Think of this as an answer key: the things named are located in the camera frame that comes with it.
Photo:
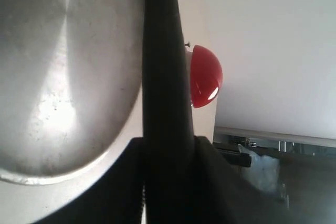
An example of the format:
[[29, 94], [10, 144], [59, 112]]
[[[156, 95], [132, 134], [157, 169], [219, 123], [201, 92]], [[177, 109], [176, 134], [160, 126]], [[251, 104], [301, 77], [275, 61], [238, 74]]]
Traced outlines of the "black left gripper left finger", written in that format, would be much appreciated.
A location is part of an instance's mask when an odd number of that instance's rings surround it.
[[141, 223], [143, 139], [133, 138], [115, 163], [75, 200], [38, 223]]

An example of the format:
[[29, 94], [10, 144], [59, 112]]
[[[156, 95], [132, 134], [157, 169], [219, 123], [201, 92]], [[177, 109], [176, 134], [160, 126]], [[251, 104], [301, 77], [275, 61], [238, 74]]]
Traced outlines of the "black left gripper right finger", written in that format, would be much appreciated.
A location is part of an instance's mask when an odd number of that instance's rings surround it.
[[197, 223], [291, 223], [291, 213], [239, 176], [205, 137], [195, 137]]

